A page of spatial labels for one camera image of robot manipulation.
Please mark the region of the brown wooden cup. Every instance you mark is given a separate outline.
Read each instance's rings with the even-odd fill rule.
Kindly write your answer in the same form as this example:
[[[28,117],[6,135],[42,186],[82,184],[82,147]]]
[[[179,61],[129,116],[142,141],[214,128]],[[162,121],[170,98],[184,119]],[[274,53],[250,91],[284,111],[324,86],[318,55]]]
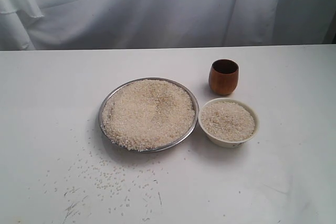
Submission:
[[[229,59],[219,59],[212,63],[208,84],[218,95],[230,95],[237,87],[239,66]]]

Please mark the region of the steel plate of rice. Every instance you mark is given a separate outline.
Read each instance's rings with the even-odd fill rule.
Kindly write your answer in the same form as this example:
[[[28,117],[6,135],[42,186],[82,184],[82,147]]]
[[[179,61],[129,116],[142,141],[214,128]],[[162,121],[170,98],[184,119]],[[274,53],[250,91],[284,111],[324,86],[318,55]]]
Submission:
[[[164,78],[141,78],[114,89],[98,113],[102,134],[114,145],[139,153],[159,152],[195,129],[199,105],[185,86]]]

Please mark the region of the white bowl of rice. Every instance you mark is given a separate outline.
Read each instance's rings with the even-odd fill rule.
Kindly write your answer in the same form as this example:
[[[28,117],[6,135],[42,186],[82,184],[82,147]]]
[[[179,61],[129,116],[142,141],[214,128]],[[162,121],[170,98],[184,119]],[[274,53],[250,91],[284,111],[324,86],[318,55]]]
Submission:
[[[212,99],[204,104],[198,122],[214,144],[237,148],[251,140],[259,128],[257,114],[248,105],[230,98]]]

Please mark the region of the white backdrop curtain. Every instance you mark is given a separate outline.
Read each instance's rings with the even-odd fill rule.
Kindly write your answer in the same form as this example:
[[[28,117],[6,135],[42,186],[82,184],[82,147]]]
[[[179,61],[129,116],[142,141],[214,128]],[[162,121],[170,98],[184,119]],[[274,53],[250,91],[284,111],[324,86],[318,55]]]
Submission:
[[[1,50],[322,44],[335,0],[1,0]]]

